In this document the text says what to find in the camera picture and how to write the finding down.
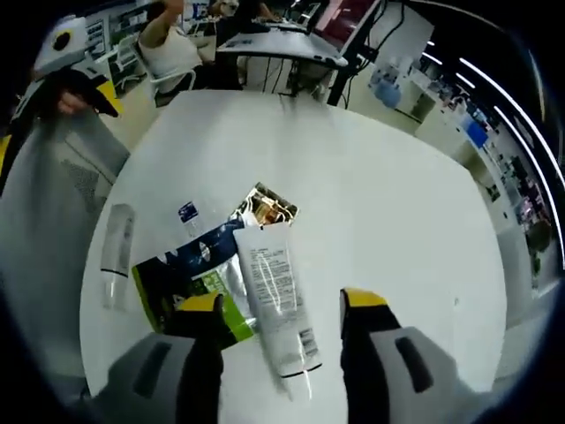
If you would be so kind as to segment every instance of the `computer monitor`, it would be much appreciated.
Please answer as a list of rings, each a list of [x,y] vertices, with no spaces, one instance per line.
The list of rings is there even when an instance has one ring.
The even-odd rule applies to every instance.
[[[343,54],[380,1],[330,0],[313,32]]]

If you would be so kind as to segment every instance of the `office room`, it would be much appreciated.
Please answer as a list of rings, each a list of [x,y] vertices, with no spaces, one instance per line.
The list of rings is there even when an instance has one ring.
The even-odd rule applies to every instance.
[[[49,27],[2,123],[0,276],[60,403],[502,408],[562,286],[561,112],[504,8],[432,3],[88,0]]]

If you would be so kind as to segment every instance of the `desk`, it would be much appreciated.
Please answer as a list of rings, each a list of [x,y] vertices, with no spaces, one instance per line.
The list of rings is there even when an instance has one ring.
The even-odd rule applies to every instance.
[[[130,279],[128,313],[102,306],[109,210],[137,213],[131,265],[188,241],[177,211],[206,199],[227,216],[258,181],[300,207],[291,248],[324,365],[313,398],[275,389],[256,337],[223,351],[220,421],[347,422],[339,290],[384,296],[456,361],[473,390],[491,388],[506,298],[496,236],[469,173],[410,135],[356,113],[253,92],[180,93],[125,164],[94,231],[80,305],[93,396],[110,365],[151,328]]]
[[[278,29],[261,34],[237,34],[217,51],[240,56],[308,60],[334,69],[347,66],[347,59],[339,56],[336,48],[317,35]]]

